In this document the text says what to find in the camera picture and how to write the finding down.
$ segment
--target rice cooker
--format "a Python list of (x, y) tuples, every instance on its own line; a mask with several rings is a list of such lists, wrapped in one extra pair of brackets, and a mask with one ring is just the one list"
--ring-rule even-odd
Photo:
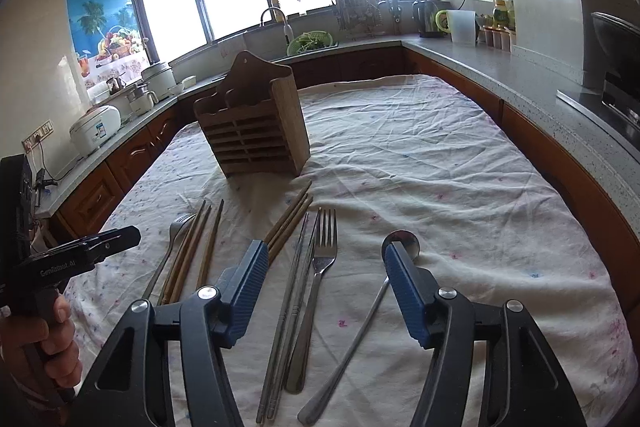
[(103, 105), (89, 111), (71, 126), (71, 143), (84, 157), (116, 134), (120, 128), (120, 112), (113, 105)]
[(168, 62), (158, 62), (142, 70), (142, 81), (153, 91), (158, 100), (164, 100), (171, 93), (169, 89), (175, 87), (174, 70)]

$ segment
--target wooden utensil holder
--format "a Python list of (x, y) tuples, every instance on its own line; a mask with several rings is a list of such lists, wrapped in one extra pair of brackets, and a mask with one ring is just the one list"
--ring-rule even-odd
[(288, 66), (241, 52), (217, 93), (197, 100), (193, 109), (226, 177), (236, 172), (299, 175), (309, 158), (305, 120)]

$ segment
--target spoon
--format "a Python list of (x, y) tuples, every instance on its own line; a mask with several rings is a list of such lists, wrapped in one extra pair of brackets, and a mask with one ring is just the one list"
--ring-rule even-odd
[[(394, 241), (402, 243), (402, 246), (409, 254), (409, 257), (411, 257), (411, 260), (415, 263), (415, 260), (420, 253), (420, 242), (418, 242), (418, 238), (415, 237), (415, 234), (407, 232), (406, 230), (396, 230), (395, 232), (391, 232), (382, 242), (382, 255), (385, 254), (386, 247)], [(353, 339), (353, 342), (351, 342), (351, 346), (347, 349), (342, 360), (340, 360), (337, 367), (320, 390), (311, 397), (302, 409), (300, 409), (300, 412), (298, 413), (298, 421), (302, 423), (302, 425), (313, 425), (322, 416), (324, 409), (326, 409), (329, 400), (334, 394), (335, 388), (338, 386), (338, 382), (340, 382), (340, 378), (342, 378), (342, 375), (344, 374), (344, 370), (347, 369), (347, 365), (349, 365), (349, 361), (351, 360), (353, 353), (355, 353), (360, 341), (364, 337), (364, 334), (367, 333), (371, 319), (380, 306), (380, 302), (385, 296), (387, 288), (389, 288), (389, 277), (387, 277), (385, 282), (383, 282), (378, 295), (376, 295), (376, 299), (373, 301), (373, 305), (371, 306), (369, 313), (367, 313), (367, 317), (364, 319), (358, 334)]]

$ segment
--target stainless steel fork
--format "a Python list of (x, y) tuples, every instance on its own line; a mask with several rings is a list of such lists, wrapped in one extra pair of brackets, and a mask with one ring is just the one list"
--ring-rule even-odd
[(151, 295), (151, 292), (153, 291), (154, 286), (158, 281), (158, 277), (160, 277), (162, 268), (164, 268), (164, 265), (166, 264), (167, 260), (169, 259), (169, 256), (171, 255), (171, 251), (174, 249), (174, 241), (178, 235), (178, 232), (180, 232), (182, 227), (186, 223), (188, 223), (191, 219), (193, 219), (195, 216), (196, 214), (194, 212), (193, 214), (185, 214), (183, 216), (176, 217), (174, 221), (171, 223), (171, 225), (169, 226), (169, 247), (167, 247), (166, 253), (162, 258), (162, 261), (160, 261), (160, 264), (156, 268), (156, 271), (154, 272), (153, 276), (151, 277), (149, 284), (146, 285), (145, 292), (142, 294), (143, 299), (148, 299), (149, 296)]
[(316, 228), (316, 245), (314, 248), (314, 279), (306, 302), (305, 316), (302, 319), (296, 346), (289, 362), (289, 373), (285, 389), (290, 393), (299, 393), (305, 386), (306, 361), (309, 356), (311, 331), (314, 325), (314, 312), (318, 302), (318, 290), (322, 274), (334, 263), (338, 253), (338, 230), (334, 210), (322, 210), (320, 226)]

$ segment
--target blue gripper pad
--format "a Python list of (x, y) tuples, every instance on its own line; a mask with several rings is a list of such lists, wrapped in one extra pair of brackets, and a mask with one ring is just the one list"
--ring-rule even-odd
[(222, 289), (219, 320), (224, 324), (224, 328), (222, 331), (219, 327), (215, 328), (215, 333), (219, 334), (222, 340), (221, 347), (233, 347), (246, 333), (268, 268), (267, 245), (256, 239), (252, 241), (236, 271)]
[(424, 293), (416, 287), (420, 277), (418, 269), (401, 243), (392, 243), (386, 247), (384, 261), (386, 275), (394, 289), (409, 335), (424, 349), (430, 349), (431, 335), (425, 324), (425, 312), (431, 299), (425, 299)]

